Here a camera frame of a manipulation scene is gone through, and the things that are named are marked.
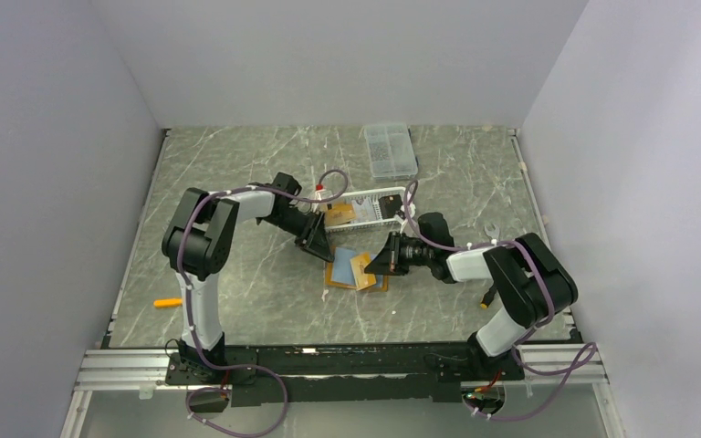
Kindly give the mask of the orange leather card holder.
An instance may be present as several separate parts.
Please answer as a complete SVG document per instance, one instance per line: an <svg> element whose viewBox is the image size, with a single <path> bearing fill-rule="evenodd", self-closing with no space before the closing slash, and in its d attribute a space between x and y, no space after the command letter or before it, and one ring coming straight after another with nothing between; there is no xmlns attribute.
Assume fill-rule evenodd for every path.
<svg viewBox="0 0 701 438"><path fill-rule="evenodd" d="M359 256L367 262L371 262L372 254L367 251L359 252L347 247L333 247L334 260L325 267L324 281L327 287L339 287L348 290L363 292L385 292L388 290L388 279L385 276L376 276L374 284L359 287L356 284L351 261Z"/></svg>

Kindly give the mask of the white plastic basket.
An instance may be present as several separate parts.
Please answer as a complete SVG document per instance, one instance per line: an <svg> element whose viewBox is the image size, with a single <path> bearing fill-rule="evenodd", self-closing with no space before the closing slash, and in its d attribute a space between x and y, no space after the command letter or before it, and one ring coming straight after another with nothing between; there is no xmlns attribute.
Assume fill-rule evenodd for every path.
<svg viewBox="0 0 701 438"><path fill-rule="evenodd" d="M408 195L404 187L389 187L336 195L322 185L313 194L313 210L325 214L325 226L330 233L344 232L384 225L404 225L403 201Z"/></svg>

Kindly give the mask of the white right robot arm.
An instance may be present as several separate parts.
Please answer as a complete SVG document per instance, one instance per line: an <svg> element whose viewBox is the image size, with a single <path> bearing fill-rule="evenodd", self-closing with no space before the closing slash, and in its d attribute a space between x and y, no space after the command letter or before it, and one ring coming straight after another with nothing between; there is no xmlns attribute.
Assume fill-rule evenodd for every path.
<svg viewBox="0 0 701 438"><path fill-rule="evenodd" d="M446 284L489 280L501 308L470 335L472 349L466 354L468 370L479 379L491 377L500 369L502 355L578 299L575 281L535 233L459 251L442 214L423 214L416 227L416 236L390 232L364 272L405 276L412 266L426 266Z"/></svg>

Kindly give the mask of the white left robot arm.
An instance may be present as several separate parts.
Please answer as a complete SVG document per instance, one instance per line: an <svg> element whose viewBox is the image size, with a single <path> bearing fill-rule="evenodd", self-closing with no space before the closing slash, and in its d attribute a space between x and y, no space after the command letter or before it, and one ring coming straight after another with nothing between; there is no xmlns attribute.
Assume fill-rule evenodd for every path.
<svg viewBox="0 0 701 438"><path fill-rule="evenodd" d="M324 214L300 211L294 205L300 193L298 181L283 172L270 183L252 182L232 191L191 187L183 193L162 238L162 254L182 288L180 356L190 359L190 372L199 381L218 381L226 367L218 280L238 224L272 224L293 235L301 251L327 263L334 260Z"/></svg>

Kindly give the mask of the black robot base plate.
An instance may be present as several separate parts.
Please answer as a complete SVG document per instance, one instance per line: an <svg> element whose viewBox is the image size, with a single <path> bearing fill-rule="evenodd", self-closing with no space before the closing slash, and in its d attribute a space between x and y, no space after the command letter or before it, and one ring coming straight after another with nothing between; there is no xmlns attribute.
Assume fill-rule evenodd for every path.
<svg viewBox="0 0 701 438"><path fill-rule="evenodd" d="M281 402L355 402L428 399L460 402L465 391L525 373L509 354L481 359L464 341L228 346L230 371L169 355L169 387L225 386L234 407Z"/></svg>

